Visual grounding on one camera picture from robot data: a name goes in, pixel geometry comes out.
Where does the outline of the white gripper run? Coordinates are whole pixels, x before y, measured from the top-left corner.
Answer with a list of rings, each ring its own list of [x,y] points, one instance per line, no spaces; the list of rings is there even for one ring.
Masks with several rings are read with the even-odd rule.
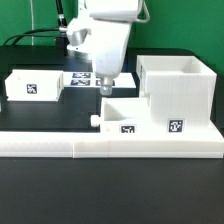
[[[130,23],[93,21],[92,68],[101,78],[101,94],[112,93],[113,78],[121,72],[130,30]]]

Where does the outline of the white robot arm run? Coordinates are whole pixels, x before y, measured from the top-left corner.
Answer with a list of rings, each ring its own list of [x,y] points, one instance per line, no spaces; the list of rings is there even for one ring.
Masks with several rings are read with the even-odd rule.
[[[147,23],[150,14],[145,0],[83,1],[85,9],[67,26],[68,47],[91,55],[100,93],[109,96],[123,67],[131,26]]]

